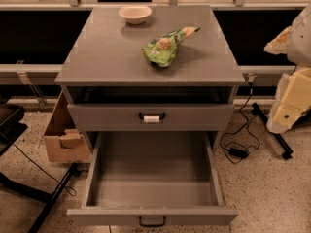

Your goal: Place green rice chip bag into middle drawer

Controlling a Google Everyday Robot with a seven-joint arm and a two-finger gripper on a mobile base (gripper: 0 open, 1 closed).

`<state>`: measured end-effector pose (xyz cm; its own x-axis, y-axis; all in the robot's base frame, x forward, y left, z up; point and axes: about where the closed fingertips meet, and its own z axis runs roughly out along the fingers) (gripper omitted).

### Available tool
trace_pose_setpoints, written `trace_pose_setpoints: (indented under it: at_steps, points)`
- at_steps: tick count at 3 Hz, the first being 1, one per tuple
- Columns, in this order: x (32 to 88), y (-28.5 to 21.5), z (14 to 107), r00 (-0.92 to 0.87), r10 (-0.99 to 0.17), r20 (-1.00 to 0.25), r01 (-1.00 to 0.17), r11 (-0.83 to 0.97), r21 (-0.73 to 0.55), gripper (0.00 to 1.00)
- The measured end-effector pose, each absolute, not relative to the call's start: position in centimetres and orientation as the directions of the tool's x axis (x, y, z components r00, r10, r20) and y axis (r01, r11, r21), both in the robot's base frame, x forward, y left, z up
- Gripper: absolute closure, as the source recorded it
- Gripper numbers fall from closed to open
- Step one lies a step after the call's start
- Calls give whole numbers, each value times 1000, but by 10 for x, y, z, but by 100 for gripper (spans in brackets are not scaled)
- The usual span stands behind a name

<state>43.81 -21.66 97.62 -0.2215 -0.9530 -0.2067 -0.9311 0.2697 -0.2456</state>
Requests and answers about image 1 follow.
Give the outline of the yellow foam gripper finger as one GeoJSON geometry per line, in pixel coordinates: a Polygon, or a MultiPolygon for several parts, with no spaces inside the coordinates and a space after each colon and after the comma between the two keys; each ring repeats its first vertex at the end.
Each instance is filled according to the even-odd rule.
{"type": "Polygon", "coordinates": [[[276,38],[266,44],[264,51],[271,54],[287,54],[290,27],[285,28],[276,38]]]}

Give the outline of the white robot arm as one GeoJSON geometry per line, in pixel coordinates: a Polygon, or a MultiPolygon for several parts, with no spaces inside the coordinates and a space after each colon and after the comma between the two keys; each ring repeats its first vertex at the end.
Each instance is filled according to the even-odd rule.
{"type": "Polygon", "coordinates": [[[272,133],[284,133],[311,108],[311,4],[264,51],[285,54],[297,67],[291,75],[283,74],[279,80],[266,124],[272,133]]]}

